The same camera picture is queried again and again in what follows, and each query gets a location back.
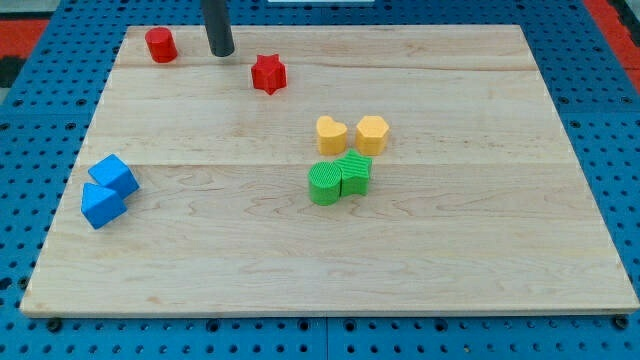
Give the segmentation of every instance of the yellow heart-shaped block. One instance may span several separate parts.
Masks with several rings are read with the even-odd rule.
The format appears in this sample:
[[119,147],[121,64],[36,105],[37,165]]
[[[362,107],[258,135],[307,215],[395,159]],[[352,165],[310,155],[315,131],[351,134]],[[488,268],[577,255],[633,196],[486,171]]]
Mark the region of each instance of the yellow heart-shaped block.
[[334,121],[331,116],[320,116],[316,122],[318,152],[337,155],[347,148],[347,126]]

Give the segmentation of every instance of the red cylinder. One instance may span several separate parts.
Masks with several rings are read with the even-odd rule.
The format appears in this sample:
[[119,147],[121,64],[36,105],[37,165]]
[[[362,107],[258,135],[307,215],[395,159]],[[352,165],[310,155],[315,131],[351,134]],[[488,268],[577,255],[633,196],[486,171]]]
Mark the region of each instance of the red cylinder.
[[167,63],[178,56],[171,30],[166,27],[155,27],[147,31],[144,39],[147,41],[153,61]]

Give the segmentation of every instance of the blue pegboard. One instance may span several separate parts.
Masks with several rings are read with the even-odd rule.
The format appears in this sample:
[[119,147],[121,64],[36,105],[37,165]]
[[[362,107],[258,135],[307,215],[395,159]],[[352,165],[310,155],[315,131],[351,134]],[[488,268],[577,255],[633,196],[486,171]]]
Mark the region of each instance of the blue pegboard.
[[[579,0],[376,0],[234,24],[520,24],[636,288],[640,98]],[[640,358],[640,316],[31,320],[17,310],[128,25],[201,24],[199,0],[63,0],[0,106],[0,358]]]

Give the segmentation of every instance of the toy block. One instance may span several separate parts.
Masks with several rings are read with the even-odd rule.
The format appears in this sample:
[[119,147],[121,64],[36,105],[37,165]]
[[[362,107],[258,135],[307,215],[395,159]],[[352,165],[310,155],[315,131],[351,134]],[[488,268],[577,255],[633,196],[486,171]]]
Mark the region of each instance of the toy block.
[[131,169],[114,154],[89,168],[89,175],[99,185],[114,190],[122,199],[140,187]]
[[333,162],[342,173],[340,196],[367,195],[372,162],[371,158],[362,156],[353,149],[349,149],[343,158]]
[[114,190],[85,183],[82,189],[82,214],[94,229],[99,229],[109,221],[127,211],[127,206]]
[[147,42],[153,61],[167,63],[178,56],[171,30],[166,27],[155,27],[147,31],[144,39]]
[[309,197],[318,205],[331,205],[340,198],[342,174],[333,163],[322,161],[309,170]]
[[253,87],[272,95],[287,86],[287,72],[280,62],[280,55],[258,55],[258,61],[251,67]]
[[316,122],[318,152],[322,155],[337,155],[347,148],[347,126],[333,120],[331,116],[320,116]]
[[356,148],[362,155],[380,155],[387,146],[389,125],[381,116],[365,116],[356,127]]

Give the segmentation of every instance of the black cylindrical rod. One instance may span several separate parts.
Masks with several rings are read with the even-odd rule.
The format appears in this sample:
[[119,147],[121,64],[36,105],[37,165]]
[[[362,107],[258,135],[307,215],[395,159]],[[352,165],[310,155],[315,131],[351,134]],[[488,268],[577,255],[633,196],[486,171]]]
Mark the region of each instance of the black cylindrical rod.
[[219,57],[231,55],[235,46],[225,0],[201,0],[200,4],[211,53]]

